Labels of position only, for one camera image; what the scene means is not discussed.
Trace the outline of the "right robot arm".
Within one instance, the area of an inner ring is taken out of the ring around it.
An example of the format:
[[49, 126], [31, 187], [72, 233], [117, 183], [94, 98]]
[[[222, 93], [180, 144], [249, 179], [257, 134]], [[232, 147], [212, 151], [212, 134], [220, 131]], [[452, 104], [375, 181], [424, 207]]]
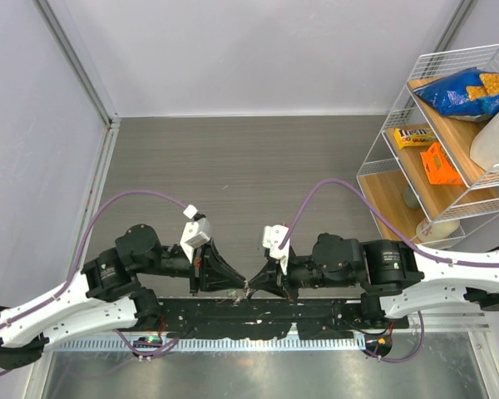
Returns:
[[266, 258], [250, 289], [295, 301], [301, 288], [359, 286], [359, 316], [371, 328], [464, 303], [499, 312], [499, 247], [485, 253], [457, 252], [323, 233], [309, 255], [281, 254], [269, 246]]

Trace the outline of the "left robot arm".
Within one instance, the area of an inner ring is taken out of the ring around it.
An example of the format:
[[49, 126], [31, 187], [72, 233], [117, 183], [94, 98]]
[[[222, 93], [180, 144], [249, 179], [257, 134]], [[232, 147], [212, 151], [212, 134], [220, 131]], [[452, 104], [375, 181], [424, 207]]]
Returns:
[[137, 224], [71, 280], [23, 305], [0, 306], [0, 368], [25, 367], [45, 351], [91, 333], [162, 326], [166, 312], [155, 292], [141, 285], [142, 274], [186, 278], [192, 293], [247, 284], [207, 234], [165, 246], [151, 226]]

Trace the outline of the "keychain with keys and strap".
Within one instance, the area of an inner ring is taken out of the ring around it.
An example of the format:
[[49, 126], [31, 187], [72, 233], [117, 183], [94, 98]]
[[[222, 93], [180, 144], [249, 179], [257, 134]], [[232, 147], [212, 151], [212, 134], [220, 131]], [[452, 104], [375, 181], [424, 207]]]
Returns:
[[228, 290], [227, 299], [232, 302], [234, 307], [236, 307], [249, 301], [255, 293], [256, 290], [250, 287], [250, 282], [245, 280], [242, 288], [230, 288]]

